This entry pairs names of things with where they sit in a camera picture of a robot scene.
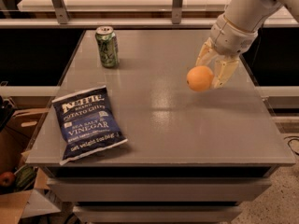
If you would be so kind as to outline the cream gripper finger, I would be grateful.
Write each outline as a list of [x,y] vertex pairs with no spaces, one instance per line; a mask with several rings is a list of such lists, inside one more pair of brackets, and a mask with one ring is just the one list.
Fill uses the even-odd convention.
[[237,58],[223,57],[222,59],[217,59],[214,64],[214,78],[211,88],[218,89],[223,87],[238,66],[239,60]]
[[209,37],[198,54],[196,66],[209,66],[220,61],[220,54],[214,50],[212,39]]

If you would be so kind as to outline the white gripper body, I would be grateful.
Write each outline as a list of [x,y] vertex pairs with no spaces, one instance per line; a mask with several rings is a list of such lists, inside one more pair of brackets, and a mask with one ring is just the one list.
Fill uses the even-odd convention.
[[210,30],[212,48],[223,56],[239,56],[249,50],[257,32],[236,28],[221,14]]

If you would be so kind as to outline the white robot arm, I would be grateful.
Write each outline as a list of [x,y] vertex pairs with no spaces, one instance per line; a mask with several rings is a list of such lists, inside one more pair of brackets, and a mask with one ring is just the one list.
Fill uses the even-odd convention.
[[249,50],[264,22],[285,7],[299,21],[299,0],[231,0],[213,24],[196,66],[208,70],[207,89],[222,87]]

